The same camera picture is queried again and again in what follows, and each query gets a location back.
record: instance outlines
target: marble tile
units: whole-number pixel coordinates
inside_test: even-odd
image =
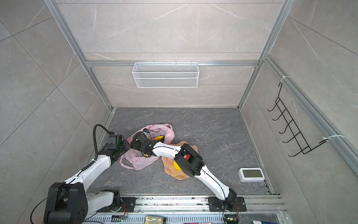
[[[47,197],[48,189],[52,184],[65,181],[84,167],[92,147],[92,128],[82,119],[32,197],[19,223],[28,222],[32,209]],[[45,205],[46,201],[36,208],[32,216],[34,223],[43,221]]]
[[[98,81],[102,85],[135,85],[132,66],[122,67],[92,67]]]
[[[291,18],[270,54],[358,148],[358,56]]]
[[[85,53],[87,60],[258,60],[260,52],[242,53]]]
[[[14,37],[0,42],[0,144],[56,88]]]
[[[106,105],[103,103],[101,97],[97,94],[83,118],[87,121],[89,126],[93,128],[96,124],[103,125],[108,113],[109,112]]]
[[[297,0],[290,17],[358,54],[358,1]]]
[[[78,65],[58,86],[58,89],[81,116],[84,116],[97,95],[97,90],[82,65]]]
[[[0,146],[2,214],[20,218],[81,119],[56,89]]]
[[[114,107],[236,107],[246,87],[246,85],[199,85],[196,88],[102,86]]]
[[[128,137],[146,125],[164,123],[173,126],[173,143],[196,145],[210,171],[237,194],[268,193],[265,182],[239,179],[239,168],[258,163],[237,108],[117,108],[109,130]],[[121,194],[212,194],[196,178],[177,180],[166,174],[161,159],[138,171],[114,163],[88,192],[103,189],[119,189]]]
[[[43,0],[3,0],[0,7],[0,21],[12,33],[38,24],[52,15]]]
[[[157,3],[282,3],[283,0],[56,0],[57,3],[117,3],[117,4],[157,4]]]
[[[285,124],[283,119],[276,119],[280,112],[272,109],[277,97],[279,79],[268,67],[264,67],[252,89],[259,107],[265,115],[280,147],[319,223],[354,223],[358,213],[355,206],[358,196],[354,193],[358,187],[358,179],[351,168],[330,143],[325,143],[307,154],[289,157],[299,151],[296,142],[287,141],[288,135],[282,135]],[[295,122],[313,148],[322,140],[323,133],[316,127],[310,117],[293,96],[282,87],[280,98],[293,116]]]
[[[253,66],[201,66],[199,85],[247,84]]]
[[[277,139],[252,94],[242,109],[275,194],[281,194],[293,223],[318,224]]]
[[[228,53],[260,52],[281,3],[59,7],[84,52]]]
[[[132,67],[93,67],[102,85],[135,85]],[[252,66],[201,66],[199,85],[247,84],[253,71]]]
[[[3,40],[5,38],[8,38],[11,36],[11,33],[8,31],[8,29],[0,22],[0,40]]]
[[[56,86],[79,64],[54,18],[16,34],[15,38]]]

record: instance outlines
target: wire mesh basket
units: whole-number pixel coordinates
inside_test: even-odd
[[[132,74],[138,88],[198,87],[199,65],[194,62],[138,62]]]

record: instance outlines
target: wall tile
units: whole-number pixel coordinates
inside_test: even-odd
[[[358,149],[358,56],[291,18],[270,54]]]
[[[283,0],[56,0],[57,3],[282,3]]]
[[[0,22],[0,40],[3,40],[5,38],[8,38],[11,36],[11,33],[8,31],[8,29]]]
[[[68,101],[84,116],[97,95],[97,90],[82,65],[78,65],[58,86]]]
[[[38,24],[52,15],[43,0],[3,0],[0,7],[0,20],[12,33],[18,33]]]
[[[102,85],[135,85],[132,67],[93,67]],[[253,71],[252,66],[201,66],[199,85],[247,84]]]
[[[138,88],[103,85],[114,107],[236,107],[246,85],[199,85],[197,88]]]
[[[79,64],[54,18],[18,33],[15,38],[56,86]]]
[[[358,178],[335,148],[330,143],[325,143],[307,154],[288,156],[299,152],[299,146],[294,140],[289,143],[282,142],[289,140],[292,134],[289,130],[285,134],[279,133],[284,131],[286,123],[283,117],[278,121],[272,120],[280,115],[277,107],[272,112],[268,111],[275,105],[279,92],[277,83],[279,79],[265,66],[254,84],[252,94],[265,115],[318,222],[354,223],[358,214],[358,208],[355,206],[358,200],[355,194]],[[285,85],[281,89],[280,98],[310,147],[315,147],[322,140],[323,133],[286,90]],[[298,142],[303,147],[306,146],[304,139],[298,139]]]
[[[358,54],[358,1],[297,0],[290,17]]]
[[[85,53],[87,60],[258,60],[260,52],[242,53]]]
[[[59,7],[84,52],[227,53],[260,52],[281,4]]]
[[[2,214],[20,218],[81,118],[56,89],[0,146]]]
[[[58,155],[46,174],[35,195],[32,197],[19,223],[28,223],[32,209],[45,197],[49,187],[55,182],[63,182],[84,167],[86,159],[93,147],[92,128],[82,119],[72,136]],[[42,202],[33,214],[33,222],[43,221],[46,201]]]
[[[0,144],[55,89],[14,37],[0,42]]]
[[[252,66],[202,66],[199,85],[247,84]]]
[[[249,94],[242,114],[275,194],[281,194],[293,223],[318,224],[265,116]]]
[[[108,113],[109,113],[108,109],[103,103],[103,100],[97,94],[97,96],[93,100],[92,104],[90,105],[89,109],[87,110],[83,118],[93,129],[94,125],[96,124],[102,124],[102,125],[104,124],[104,121],[106,120]]]

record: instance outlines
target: black cable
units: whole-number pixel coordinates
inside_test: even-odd
[[[107,128],[105,128],[102,124],[96,124],[94,127],[93,127],[93,146],[95,148],[95,157],[94,159],[89,163],[87,164],[84,168],[82,168],[82,171],[85,171],[86,169],[88,169],[92,164],[95,163],[95,161],[97,160],[97,157],[98,157],[98,149],[97,149],[97,141],[96,141],[96,128],[100,126],[101,128],[103,128],[103,130],[105,130],[108,135],[110,134],[114,134],[114,132],[110,132],[107,130]]]
[[[101,224],[104,224],[104,223],[102,223],[102,222],[100,222],[100,221],[83,221],[84,223],[89,223],[89,222],[93,222],[93,223],[101,223]]]
[[[65,189],[70,183],[66,184],[66,185],[65,185],[63,188],[61,188],[60,190],[58,190],[58,191],[56,191],[56,192],[53,192],[52,194],[50,194],[49,196],[47,196],[45,199],[43,199],[42,201],[40,201],[40,203],[38,203],[38,204],[34,207],[34,209],[33,209],[32,212],[31,212],[31,215],[30,215],[30,222],[31,222],[31,224],[34,224],[34,223],[32,222],[32,214],[34,213],[34,211],[35,211],[35,209],[37,208],[37,206],[39,206],[44,200],[48,199],[48,198],[51,197],[52,195],[54,195],[54,194],[56,194],[57,192],[59,192],[59,191]]]
[[[98,212],[96,212],[96,213],[95,213],[95,214],[93,214],[92,216],[90,216],[90,217],[86,218],[84,221],[86,221],[87,219],[92,218],[92,217],[93,217],[93,216],[95,216],[97,213],[98,213]]]

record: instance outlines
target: black wire rack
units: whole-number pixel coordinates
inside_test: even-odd
[[[292,118],[290,112],[288,111],[288,109],[286,108],[285,104],[282,102],[282,100],[281,100],[281,98],[280,98],[280,93],[281,93],[281,89],[282,89],[282,83],[281,83],[281,82],[280,82],[280,84],[279,84],[278,87],[280,87],[280,90],[279,90],[279,94],[278,94],[278,96],[277,96],[277,98],[276,98],[276,100],[275,100],[275,106],[272,108],[272,110],[268,110],[268,111],[273,111],[273,110],[275,109],[275,107],[277,107],[277,108],[280,110],[281,114],[280,114],[280,116],[279,116],[277,119],[272,119],[272,120],[276,121],[276,120],[278,120],[278,119],[282,116],[282,117],[284,118],[285,122],[287,123],[285,130],[284,130],[283,132],[279,132],[279,133],[280,133],[280,134],[283,134],[283,133],[286,132],[287,128],[289,128],[290,131],[291,131],[291,133],[292,133],[292,135],[293,135],[293,137],[292,137],[290,140],[288,140],[287,142],[284,142],[284,141],[282,141],[282,142],[283,142],[283,143],[289,143],[291,140],[295,139],[296,142],[297,142],[297,144],[298,144],[298,146],[300,147],[300,151],[299,151],[298,153],[296,153],[296,154],[293,155],[293,156],[291,156],[291,155],[289,155],[289,156],[290,156],[290,157],[294,157],[294,156],[296,156],[296,155],[298,155],[298,154],[300,154],[300,153],[303,153],[303,154],[309,153],[309,152],[311,152],[312,150],[314,150],[315,148],[317,148],[317,147],[319,147],[320,145],[322,145],[322,144],[324,144],[325,142],[327,142],[328,140],[325,139],[325,140],[323,140],[323,141],[320,141],[316,147],[314,147],[314,148],[311,148],[311,147],[310,147],[310,145],[307,143],[307,141],[306,141],[304,135],[302,134],[300,128],[297,126],[297,124],[296,124],[296,122],[294,121],[294,119]],[[283,107],[284,107],[284,110],[282,110],[282,109],[279,107],[279,105],[278,105],[279,102],[282,103],[282,105],[283,105]],[[285,112],[285,111],[287,111],[287,113],[288,113],[288,115],[289,115],[288,117],[285,117],[285,115],[284,115],[284,112]],[[298,132],[297,132],[296,134],[294,134],[294,132],[292,131],[292,128],[290,127],[290,124],[291,124],[292,122],[293,122],[293,124],[297,127]],[[300,137],[300,136],[304,139],[305,143],[307,144],[307,146],[306,146],[305,148],[302,148],[302,146],[300,145],[299,141],[297,140],[297,138]]]

